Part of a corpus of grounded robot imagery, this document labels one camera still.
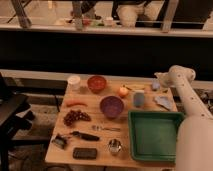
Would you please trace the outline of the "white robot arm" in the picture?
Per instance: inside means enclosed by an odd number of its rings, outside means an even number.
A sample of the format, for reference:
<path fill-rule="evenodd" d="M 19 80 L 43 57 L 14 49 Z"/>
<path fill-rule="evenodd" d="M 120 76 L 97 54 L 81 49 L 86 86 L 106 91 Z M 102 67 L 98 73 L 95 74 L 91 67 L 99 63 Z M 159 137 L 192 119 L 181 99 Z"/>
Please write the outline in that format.
<path fill-rule="evenodd" d="M 163 88 L 176 88 L 186 112 L 178 130 L 175 171 L 213 171 L 213 115 L 191 86 L 196 72 L 173 65 L 155 76 Z"/>

